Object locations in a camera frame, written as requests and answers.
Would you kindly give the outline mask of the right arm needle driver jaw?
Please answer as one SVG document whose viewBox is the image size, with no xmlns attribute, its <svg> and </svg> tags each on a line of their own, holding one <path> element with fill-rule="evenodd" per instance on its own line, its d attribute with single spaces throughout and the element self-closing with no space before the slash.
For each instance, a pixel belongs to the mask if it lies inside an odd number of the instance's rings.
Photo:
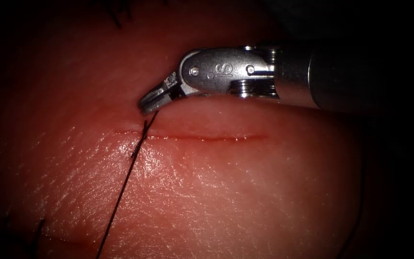
<svg viewBox="0 0 414 259">
<path fill-rule="evenodd" d="M 177 73 L 172 72 L 138 101 L 138 108 L 161 108 L 178 98 L 180 81 Z"/>
<path fill-rule="evenodd" d="M 158 85 L 140 99 L 140 112 L 142 115 L 148 115 L 186 96 L 179 85 L 172 87 Z"/>
</svg>

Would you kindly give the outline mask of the right arm needle driver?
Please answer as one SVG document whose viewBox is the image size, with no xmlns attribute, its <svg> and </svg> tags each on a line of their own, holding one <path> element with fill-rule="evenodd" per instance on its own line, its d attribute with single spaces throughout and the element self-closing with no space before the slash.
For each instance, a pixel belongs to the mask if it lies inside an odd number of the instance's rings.
<svg viewBox="0 0 414 259">
<path fill-rule="evenodd" d="M 182 85 L 200 94 L 277 99 L 276 56 L 268 47 L 197 49 L 185 55 L 178 72 Z"/>
</svg>

